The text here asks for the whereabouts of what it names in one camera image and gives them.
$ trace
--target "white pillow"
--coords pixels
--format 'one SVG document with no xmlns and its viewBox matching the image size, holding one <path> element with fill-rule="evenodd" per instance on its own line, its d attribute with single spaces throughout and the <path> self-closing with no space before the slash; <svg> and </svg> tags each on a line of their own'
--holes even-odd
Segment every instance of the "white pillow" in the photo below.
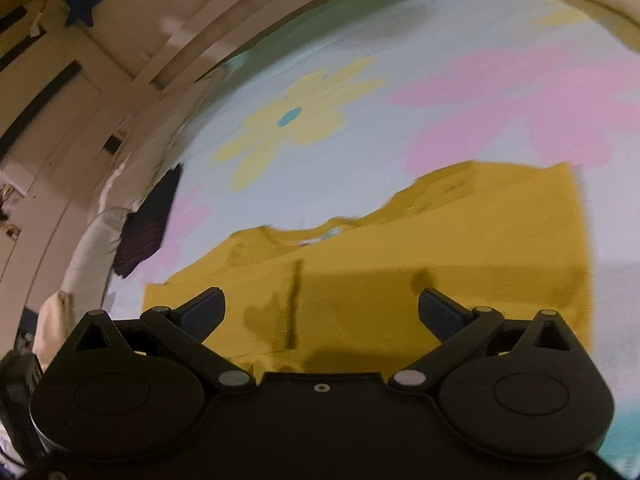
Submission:
<svg viewBox="0 0 640 480">
<path fill-rule="evenodd" d="M 126 165 L 119 174 L 116 170 L 113 179 L 105 185 L 100 197 L 103 210 L 125 207 L 136 211 L 140 207 L 152 189 L 174 135 L 200 107 L 211 85 L 210 80 L 198 81 L 184 92 L 162 99 L 135 118 L 127 137 L 131 136 L 136 145 L 129 146 L 132 152 Z"/>
<path fill-rule="evenodd" d="M 102 306 L 120 233 L 129 210 L 113 208 L 100 213 L 82 235 L 60 290 L 71 295 L 73 326 L 89 310 Z"/>
</svg>

